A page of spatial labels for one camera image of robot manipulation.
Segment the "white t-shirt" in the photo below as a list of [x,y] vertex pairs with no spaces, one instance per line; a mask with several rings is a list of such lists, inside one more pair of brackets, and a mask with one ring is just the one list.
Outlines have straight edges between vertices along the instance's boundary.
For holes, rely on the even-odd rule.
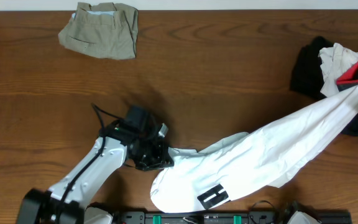
[[174,165],[152,183],[153,204],[167,213],[207,210],[267,185],[281,187],[322,152],[358,113],[358,85],[258,130],[202,151],[170,148]]

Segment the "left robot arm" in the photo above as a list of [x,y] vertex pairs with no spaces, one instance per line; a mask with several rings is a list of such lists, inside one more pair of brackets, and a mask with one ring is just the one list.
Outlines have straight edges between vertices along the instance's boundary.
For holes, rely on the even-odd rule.
[[46,191],[30,190],[21,203],[17,223],[115,223],[114,214],[91,206],[107,178],[128,159],[142,171],[174,165],[168,153],[165,124],[149,133],[112,123],[100,130],[90,152],[61,181]]

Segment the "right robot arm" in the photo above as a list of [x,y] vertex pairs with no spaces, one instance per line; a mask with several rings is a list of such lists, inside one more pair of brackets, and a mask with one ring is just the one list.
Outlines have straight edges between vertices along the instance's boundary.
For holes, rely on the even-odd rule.
[[298,202],[293,202],[286,210],[282,223],[352,223],[351,214],[343,211],[315,213]]

